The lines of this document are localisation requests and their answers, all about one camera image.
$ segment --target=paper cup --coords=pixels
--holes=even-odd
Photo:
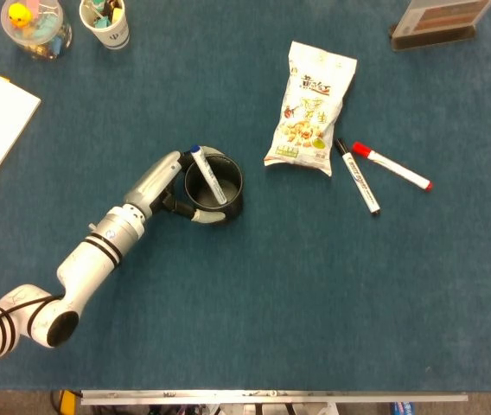
[[[124,0],[117,0],[123,10],[123,15],[111,26],[105,29],[96,29],[93,27],[93,22],[96,19],[96,14],[88,9],[84,0],[80,3],[80,20],[82,23],[90,29],[92,33],[96,35],[100,42],[108,49],[121,49],[124,48],[128,41],[131,39],[131,33],[128,30],[128,23],[126,22],[126,8],[124,6]]]

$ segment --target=red marker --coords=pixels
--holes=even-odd
[[[370,147],[365,146],[364,144],[361,144],[359,142],[354,143],[353,151],[369,160],[372,160],[380,166],[387,168],[388,170],[392,171],[398,176],[403,177],[409,182],[416,184],[427,192],[430,192],[432,190],[433,185],[430,180],[424,179],[422,176],[419,176],[409,169],[406,169],[405,167],[393,162],[389,158],[382,156],[381,154],[377,153]]]

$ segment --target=yellow rubber duck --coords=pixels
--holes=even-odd
[[[29,8],[20,3],[10,5],[8,16],[10,17],[11,24],[19,29],[28,26],[32,20],[32,13],[30,13]]]

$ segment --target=blue table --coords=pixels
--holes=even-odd
[[[22,339],[0,387],[491,390],[491,10],[474,41],[393,53],[406,2],[129,0],[112,52],[63,5],[58,61],[0,27],[0,74],[42,99],[0,168],[0,297],[62,292],[87,224],[171,150],[234,158],[245,209],[221,227],[156,216],[70,342]],[[359,60],[337,133],[430,194],[359,160],[375,220],[337,153],[331,179],[263,166],[292,40]]]

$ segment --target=black cap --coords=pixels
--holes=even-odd
[[[343,142],[341,138],[335,138],[334,144],[335,144],[335,148],[340,152],[342,156],[349,152],[348,147],[346,146],[346,144]]]

